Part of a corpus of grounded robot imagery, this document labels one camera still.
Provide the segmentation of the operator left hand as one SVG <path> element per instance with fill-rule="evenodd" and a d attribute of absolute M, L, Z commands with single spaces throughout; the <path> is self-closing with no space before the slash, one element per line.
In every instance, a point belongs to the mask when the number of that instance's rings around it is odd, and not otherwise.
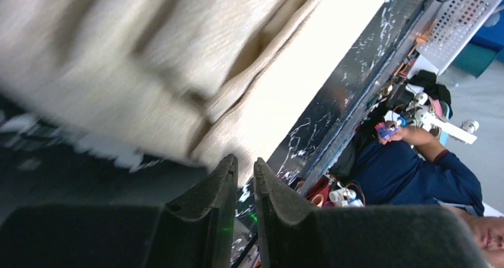
<path fill-rule="evenodd" d="M 391 135 L 388 139 L 381 139 L 377 136 L 381 144 L 386 144 L 391 141 L 399 141 L 408 136 L 411 133 L 412 127 L 399 127 L 397 132 Z"/>

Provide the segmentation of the operator forearm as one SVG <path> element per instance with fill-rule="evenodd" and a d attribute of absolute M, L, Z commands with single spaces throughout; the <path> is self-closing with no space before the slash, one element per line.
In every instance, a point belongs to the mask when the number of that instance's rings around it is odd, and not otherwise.
<path fill-rule="evenodd" d="M 403 141 L 414 146 L 425 160 L 435 163 L 436 159 L 448 150 L 437 138 L 423 128 L 407 126 L 403 128 Z"/>

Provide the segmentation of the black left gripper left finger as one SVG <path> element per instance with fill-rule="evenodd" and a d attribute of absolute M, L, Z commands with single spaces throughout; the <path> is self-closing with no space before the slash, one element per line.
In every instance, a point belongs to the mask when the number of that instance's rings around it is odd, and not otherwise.
<path fill-rule="evenodd" d="M 1 226 L 2 267 L 228 267 L 238 161 L 159 206 L 27 206 Z"/>

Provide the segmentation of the beige cloth napkin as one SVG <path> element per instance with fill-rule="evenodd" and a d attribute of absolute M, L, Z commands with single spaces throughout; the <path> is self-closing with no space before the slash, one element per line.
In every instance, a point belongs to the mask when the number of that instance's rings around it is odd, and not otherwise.
<path fill-rule="evenodd" d="M 240 185 L 387 0 L 1 0 L 1 92 Z"/>

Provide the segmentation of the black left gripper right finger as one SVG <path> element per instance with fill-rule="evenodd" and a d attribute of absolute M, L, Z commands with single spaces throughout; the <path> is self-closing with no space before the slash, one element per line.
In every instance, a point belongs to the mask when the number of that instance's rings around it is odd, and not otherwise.
<path fill-rule="evenodd" d="M 439 206 L 319 208 L 254 164 L 263 267 L 486 267 L 467 225 Z"/>

